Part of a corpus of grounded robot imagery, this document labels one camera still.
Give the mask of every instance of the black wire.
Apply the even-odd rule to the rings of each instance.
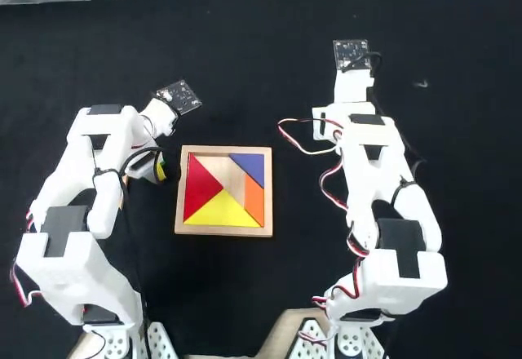
[[[104,340],[104,345],[101,346],[100,350],[97,353],[95,353],[94,355],[90,355],[89,357],[86,357],[85,359],[93,359],[93,357],[97,357],[98,355],[100,355],[102,353],[102,351],[104,350],[105,345],[107,344],[107,339],[104,336],[102,336],[95,330],[91,330],[91,333],[94,333],[95,335],[98,335],[99,337],[101,337]]]
[[[160,184],[160,177],[157,175],[157,160],[160,157],[160,153],[156,153],[156,156],[154,157],[154,167],[153,167],[153,173],[154,173],[154,179],[156,180],[157,184]]]
[[[383,56],[378,51],[369,51],[364,55],[360,55],[356,59],[350,61],[348,65],[341,67],[341,72],[345,73],[350,69],[354,69],[354,67],[364,61],[369,59],[370,71],[369,75],[373,78],[377,73],[378,69],[381,67],[381,63],[383,62]]]
[[[377,61],[372,64],[371,59],[375,58]],[[364,55],[360,55],[355,60],[351,61],[350,64],[346,65],[345,67],[341,68],[341,72],[345,73],[351,69],[354,69],[354,67],[359,64],[361,61],[364,61],[366,59],[370,59],[370,76],[373,78],[377,71],[380,69],[381,64],[383,63],[383,55],[381,55],[378,51],[370,51],[368,53],[365,53]],[[384,110],[381,106],[381,104],[378,102],[377,98],[373,94],[373,89],[371,90],[372,94],[370,94],[370,101],[374,104],[375,108],[377,109],[377,113],[379,113],[381,116],[386,116],[384,113]],[[411,143],[406,139],[406,137],[402,134],[402,132],[399,131],[400,138],[402,139],[402,143],[405,145],[405,147],[415,156],[417,157],[417,161],[412,166],[412,169],[415,168],[417,170],[418,164],[427,162],[426,159],[422,157],[422,155],[417,151],[416,148],[411,145]]]
[[[95,182],[95,177],[97,177],[99,175],[107,174],[107,173],[115,173],[117,175],[118,181],[120,183],[120,188],[122,189],[122,193],[123,193],[123,219],[125,220],[127,235],[129,236],[129,243],[130,243],[130,247],[132,248],[132,254],[135,255],[133,257],[133,260],[135,261],[135,272],[136,272],[136,277],[137,277],[136,288],[137,288],[138,292],[141,294],[141,309],[142,309],[143,318],[144,318],[145,348],[147,349],[148,357],[152,357],[151,351],[150,351],[150,345],[148,343],[148,321],[147,321],[148,317],[147,317],[147,304],[146,304],[147,300],[145,297],[145,291],[144,291],[143,287],[141,286],[141,282],[142,282],[141,272],[140,272],[141,267],[140,267],[140,262],[139,262],[138,248],[136,247],[136,244],[138,242],[136,241],[136,239],[134,238],[134,234],[132,233],[131,219],[129,217],[129,190],[127,189],[127,186],[123,182],[123,177],[120,174],[120,172],[113,168],[107,169],[107,170],[101,170],[100,168],[96,167],[95,173],[92,176],[92,182],[93,183]]]
[[[155,151],[155,152],[159,152],[159,153],[166,153],[167,151],[162,148],[162,147],[144,147],[142,148],[140,151],[136,151],[135,153],[132,153],[131,155],[129,155],[129,157],[122,163],[122,168],[120,169],[120,176],[124,176],[125,175],[125,170],[127,168],[127,166],[129,166],[129,163],[131,163],[131,161],[141,155],[142,153],[146,153],[148,151]]]
[[[426,161],[424,159],[419,159],[411,166],[411,175],[413,176],[414,180],[417,180],[417,169],[421,163],[426,163]]]

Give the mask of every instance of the cable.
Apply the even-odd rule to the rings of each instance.
[[[361,264],[361,258],[357,258],[356,259],[356,263],[354,264],[353,266],[353,271],[352,271],[352,278],[353,278],[353,293],[350,292],[348,290],[348,288],[344,287],[344,286],[341,286],[340,284],[336,284],[333,288],[332,288],[332,293],[331,293],[331,299],[334,298],[334,291],[335,290],[341,290],[346,296],[348,296],[349,298],[352,298],[352,299],[357,299],[359,298],[360,296],[360,292],[359,292],[359,282],[358,282],[358,274],[359,274],[359,266]]]
[[[301,144],[296,139],[294,139],[286,131],[284,131],[282,126],[281,126],[281,124],[284,123],[284,122],[312,122],[312,121],[328,122],[329,124],[332,124],[334,126],[337,126],[340,129],[343,129],[343,127],[339,123],[337,123],[337,122],[335,122],[333,120],[329,120],[327,118],[283,118],[282,120],[280,120],[277,123],[277,128],[279,129],[279,132],[283,135],[283,137],[285,139],[287,139],[295,147],[297,147],[297,149],[299,151],[301,151],[302,153],[306,153],[307,155],[321,155],[322,153],[331,153],[332,151],[334,151],[337,148],[337,145],[335,145],[332,148],[323,149],[323,150],[320,150],[320,151],[307,151],[306,149],[304,149],[301,146]]]
[[[374,64],[371,64],[371,59],[372,58],[375,58],[377,59],[377,62],[374,63]],[[348,63],[347,65],[345,65],[344,67],[341,68],[341,72],[343,73],[346,73],[347,71],[351,70],[351,69],[354,69],[354,67],[359,64],[361,61],[363,60],[366,60],[366,59],[370,59],[370,67],[371,67],[371,70],[370,70],[370,76],[373,78],[377,71],[381,68],[381,64],[383,63],[383,55],[381,55],[381,53],[379,53],[378,51],[370,51],[368,53],[365,53],[364,55],[360,55],[359,57],[357,57],[356,59],[354,59],[353,61],[350,61],[350,63]],[[384,113],[384,110],[382,108],[382,106],[380,105],[380,103],[378,102],[377,98],[375,97],[374,94],[370,94],[370,99],[369,99],[375,106],[375,108],[377,109],[377,113],[379,113],[381,116],[386,116],[386,114]],[[417,157],[418,161],[422,161],[424,163],[426,163],[426,159],[424,159],[422,157],[422,155],[417,151],[417,149],[415,149],[410,143],[409,141],[406,139],[406,137],[399,131],[399,135],[400,135],[400,138],[402,139],[402,143],[405,145],[405,147],[415,156]]]
[[[375,64],[372,64],[373,58],[377,60]],[[374,75],[377,73],[378,69],[381,67],[381,63],[383,62],[383,56],[378,51],[369,51],[368,53],[360,55],[356,59],[351,60],[348,64],[341,67],[341,72],[346,73],[347,71],[354,69],[356,65],[366,60],[369,60],[369,75],[373,78]]]
[[[141,293],[141,307],[142,307],[142,311],[143,311],[143,314],[144,314],[144,340],[145,340],[145,348],[147,349],[147,354],[148,354],[148,357],[151,357],[151,352],[150,352],[150,346],[149,346],[149,343],[148,343],[148,326],[147,326],[147,307],[146,307],[146,299],[145,299],[145,292],[141,286],[141,273],[140,273],[140,264],[139,264],[139,253],[138,253],[138,249],[136,247],[136,243],[138,243],[133,234],[132,234],[132,231],[131,231],[131,219],[129,217],[129,214],[128,214],[128,211],[129,211],[129,191],[127,189],[127,186],[125,185],[125,183],[123,182],[123,177],[120,173],[120,171],[116,170],[116,169],[107,169],[107,170],[101,170],[100,168],[98,167],[95,167],[95,173],[93,174],[92,176],[92,182],[94,183],[94,180],[95,180],[95,177],[99,176],[99,175],[103,175],[103,174],[107,174],[107,173],[115,173],[117,175],[117,178],[118,178],[118,181],[120,183],[120,188],[122,189],[122,193],[123,193],[123,218],[125,220],[125,226],[126,226],[126,230],[127,230],[127,235],[129,236],[129,242],[130,242],[130,247],[132,247],[132,253],[135,255],[133,257],[133,260],[135,261],[135,272],[136,272],[136,276],[137,276],[137,282],[136,282],[136,285],[137,285],[137,289],[138,289],[138,292]]]
[[[131,155],[129,155],[129,157],[122,163],[122,168],[119,171],[120,176],[124,176],[125,175],[125,170],[126,170],[127,166],[129,166],[129,163],[131,163],[131,161],[135,157],[141,155],[142,153],[146,153],[146,152],[149,152],[149,151],[155,151],[155,152],[159,152],[159,153],[167,153],[167,151],[164,148],[162,148],[162,147],[151,146],[151,147],[142,148],[140,151],[136,151],[135,153],[132,153]]]
[[[326,170],[323,174],[319,176],[319,188],[323,192],[323,194],[332,201],[335,206],[338,208],[341,208],[342,210],[348,211],[348,207],[345,202],[342,202],[340,199],[338,199],[336,196],[334,196],[332,193],[328,192],[325,189],[325,180],[326,178],[330,177],[331,175],[337,173],[339,170],[343,168],[343,159],[339,159],[339,162],[334,166]]]
[[[350,233],[346,237],[346,244],[348,246],[348,249],[350,249],[350,251],[357,257],[361,257],[363,259],[364,257],[367,257],[369,254],[369,250],[366,250],[365,248],[363,248],[359,244],[359,242],[357,242],[355,237],[353,237],[351,230],[350,230]]]
[[[18,299],[20,300],[20,303],[24,308],[27,308],[31,304],[33,304],[33,296],[35,295],[42,295],[42,292],[40,290],[33,290],[30,291],[29,294],[26,296],[24,287],[22,286],[22,283],[20,283],[20,280],[18,280],[18,277],[16,276],[16,261],[13,261],[13,265],[9,271],[9,280],[14,284],[16,288],[16,294],[18,294]]]
[[[153,173],[154,173],[154,179],[156,180],[157,184],[160,184],[160,177],[157,175],[157,160],[160,157],[160,153],[156,153],[154,156],[154,166],[153,166]]]
[[[107,339],[103,335],[96,332],[95,330],[91,330],[91,333],[101,337],[104,340],[104,345],[101,346],[100,350],[97,353],[95,353],[94,355],[90,355],[89,357],[86,357],[85,359],[93,359],[93,358],[97,357],[98,355],[100,355],[103,352],[105,345],[107,344]]]

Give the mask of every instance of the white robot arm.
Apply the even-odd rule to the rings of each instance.
[[[359,333],[359,326],[392,321],[447,285],[444,258],[438,253],[440,227],[405,159],[400,132],[367,100],[367,89],[374,84],[370,59],[380,61],[380,54],[370,52],[366,41],[334,41],[334,54],[334,102],[312,110],[313,135],[315,140],[334,143],[341,157],[326,173],[343,168],[349,192],[346,204],[323,192],[347,212],[347,245],[358,258],[352,273],[323,296],[312,298],[330,320],[329,338],[300,335],[325,346],[328,341],[330,358],[362,355],[355,345],[334,339],[336,333],[350,330],[343,332],[347,338]],[[376,219],[372,205],[377,200],[388,202],[401,219]]]
[[[113,231],[125,190],[122,176],[154,181],[162,160],[156,157],[161,149],[155,139],[171,135],[179,116],[200,105],[181,81],[159,90],[141,113],[115,104],[80,109],[58,166],[31,203],[32,232],[24,234],[15,265],[72,325],[84,325],[107,341],[117,332],[126,342],[129,337],[121,356],[111,358],[124,357],[130,347],[133,357],[140,357],[142,301],[107,261],[97,240]],[[90,208],[69,205],[89,188],[96,192]]]

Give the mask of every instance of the yellow component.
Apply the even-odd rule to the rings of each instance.
[[[261,227],[225,189],[194,212],[185,224],[196,226]]]
[[[165,175],[165,172],[163,170],[163,166],[160,164],[160,162],[158,161],[157,164],[156,164],[156,174],[157,174],[157,178],[160,180],[160,181],[164,181],[166,180],[166,175]]]

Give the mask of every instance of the black table surface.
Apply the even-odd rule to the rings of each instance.
[[[317,186],[336,157],[303,156],[275,127],[333,101],[332,40],[343,38],[366,38],[383,54],[376,96],[427,160],[418,181],[443,233],[448,287],[401,320],[391,357],[517,357],[521,13],[522,0],[0,7],[0,357],[65,357],[80,334],[41,299],[22,309],[7,278],[24,214],[76,112],[99,103],[141,109],[150,91],[180,78],[204,105],[160,145],[272,147],[275,234],[175,236],[175,181],[132,184],[139,252],[121,224],[105,251],[123,270],[139,257],[149,316],[178,352],[253,356],[285,309],[309,307],[348,273],[343,213]],[[290,130],[324,147],[310,126]],[[341,177],[329,186],[346,194]]]

